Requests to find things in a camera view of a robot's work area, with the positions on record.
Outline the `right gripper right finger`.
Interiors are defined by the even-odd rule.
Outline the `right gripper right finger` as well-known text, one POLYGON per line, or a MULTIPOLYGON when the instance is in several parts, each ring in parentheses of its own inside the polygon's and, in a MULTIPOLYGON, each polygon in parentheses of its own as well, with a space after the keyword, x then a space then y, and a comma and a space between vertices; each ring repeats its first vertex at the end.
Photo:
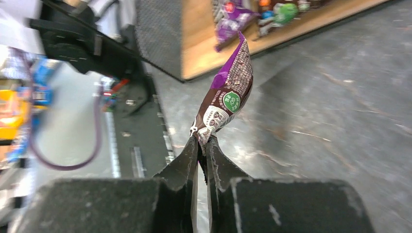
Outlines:
POLYGON ((358 192, 337 179, 251 178, 211 137, 205 149, 212 233, 372 233, 358 192))

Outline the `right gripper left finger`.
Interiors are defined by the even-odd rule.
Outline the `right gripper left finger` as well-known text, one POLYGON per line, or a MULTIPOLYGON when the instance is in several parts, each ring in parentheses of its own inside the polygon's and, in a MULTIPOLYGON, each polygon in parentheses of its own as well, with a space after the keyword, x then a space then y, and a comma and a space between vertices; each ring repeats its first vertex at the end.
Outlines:
POLYGON ((196 232, 198 141, 150 179, 57 179, 35 193, 18 233, 196 232))

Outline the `brown candy bag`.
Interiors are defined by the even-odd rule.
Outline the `brown candy bag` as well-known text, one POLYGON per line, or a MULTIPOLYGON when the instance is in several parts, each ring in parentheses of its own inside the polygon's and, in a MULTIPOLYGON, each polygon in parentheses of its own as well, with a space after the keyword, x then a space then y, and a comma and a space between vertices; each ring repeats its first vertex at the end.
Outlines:
POLYGON ((232 55, 214 76, 190 128, 198 139, 202 153, 206 143, 238 114, 247 101, 253 85, 253 69, 247 40, 238 32, 240 42, 232 55))

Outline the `purple candy bag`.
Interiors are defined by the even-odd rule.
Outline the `purple candy bag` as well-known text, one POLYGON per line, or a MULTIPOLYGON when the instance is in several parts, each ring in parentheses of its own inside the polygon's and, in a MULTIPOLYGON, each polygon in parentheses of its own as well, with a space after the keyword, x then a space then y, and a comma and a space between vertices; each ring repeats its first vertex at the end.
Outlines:
POLYGON ((330 4, 331 0, 258 0, 258 34, 255 40, 299 20, 302 14, 330 4))
POLYGON ((212 13, 217 39, 216 52, 231 43, 239 31, 246 29, 259 16, 252 10, 249 0, 213 0, 212 13))

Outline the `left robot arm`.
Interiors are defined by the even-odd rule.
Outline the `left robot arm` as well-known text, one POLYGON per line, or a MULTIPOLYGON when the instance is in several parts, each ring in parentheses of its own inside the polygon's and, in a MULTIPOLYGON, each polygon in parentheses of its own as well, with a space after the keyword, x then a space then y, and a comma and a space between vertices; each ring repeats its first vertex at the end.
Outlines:
POLYGON ((47 57, 70 63, 78 72, 89 71, 125 82, 120 89, 122 110, 130 115, 152 101, 152 87, 134 38, 134 26, 120 30, 113 39, 102 33, 88 0, 43 0, 40 17, 29 26, 38 30, 47 57))

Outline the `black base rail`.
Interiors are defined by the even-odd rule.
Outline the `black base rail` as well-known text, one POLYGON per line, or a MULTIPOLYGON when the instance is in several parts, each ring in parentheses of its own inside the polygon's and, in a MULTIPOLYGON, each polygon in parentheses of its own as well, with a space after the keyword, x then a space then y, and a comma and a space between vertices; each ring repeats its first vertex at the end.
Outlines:
POLYGON ((114 177, 150 178, 175 159, 151 76, 108 84, 104 97, 114 177))

